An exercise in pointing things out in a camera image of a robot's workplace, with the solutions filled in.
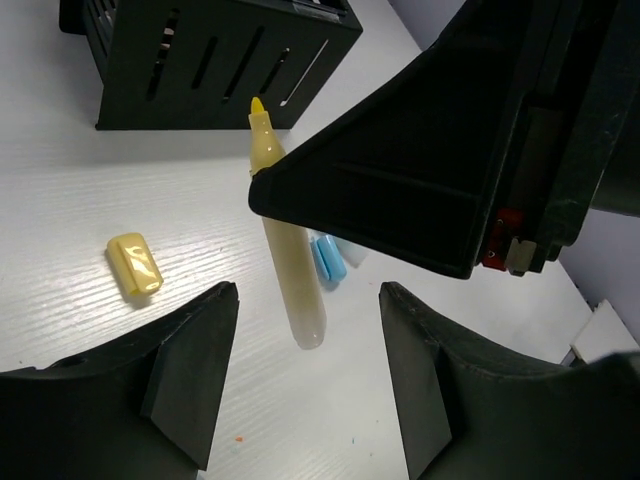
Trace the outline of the blue highlighter cap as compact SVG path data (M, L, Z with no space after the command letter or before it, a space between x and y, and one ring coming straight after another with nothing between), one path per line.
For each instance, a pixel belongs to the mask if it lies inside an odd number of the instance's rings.
M334 237L326 234L313 237L310 248L321 284L329 291L335 290L346 278L347 269Z

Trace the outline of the yellow highlighter cap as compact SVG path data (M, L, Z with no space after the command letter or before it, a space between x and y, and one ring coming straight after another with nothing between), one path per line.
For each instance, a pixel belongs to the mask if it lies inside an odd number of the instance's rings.
M136 232L107 242L106 257L126 300L146 303L164 284L164 278L145 238Z

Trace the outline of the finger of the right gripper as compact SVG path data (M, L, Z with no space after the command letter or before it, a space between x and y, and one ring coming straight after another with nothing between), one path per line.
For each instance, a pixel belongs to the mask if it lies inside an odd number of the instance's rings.
M251 210L466 279L521 100L526 1L468 1L435 44L255 175Z

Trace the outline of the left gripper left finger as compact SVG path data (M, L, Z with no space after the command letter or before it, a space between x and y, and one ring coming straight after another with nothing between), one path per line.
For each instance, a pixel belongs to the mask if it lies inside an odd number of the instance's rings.
M208 468L239 311L222 282L51 366L1 375L5 479L194 479Z

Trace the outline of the yellow highlighter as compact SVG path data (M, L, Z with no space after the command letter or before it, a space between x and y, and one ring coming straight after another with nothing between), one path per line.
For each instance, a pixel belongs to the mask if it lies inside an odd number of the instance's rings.
M253 179L285 156L259 97L251 99L250 174ZM262 219L291 332L303 350L319 347L326 331L326 311L306 231L296 225Z

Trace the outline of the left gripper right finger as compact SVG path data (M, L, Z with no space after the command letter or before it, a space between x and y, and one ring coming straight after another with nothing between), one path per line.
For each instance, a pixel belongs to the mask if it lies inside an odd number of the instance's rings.
M635 479L639 356L566 367L503 347L396 282L379 305L413 479Z

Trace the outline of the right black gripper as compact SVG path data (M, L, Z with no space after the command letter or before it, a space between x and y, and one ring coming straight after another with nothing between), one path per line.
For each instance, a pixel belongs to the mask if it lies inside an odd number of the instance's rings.
M480 250L514 276L557 260L591 209L639 214L639 4L547 5Z

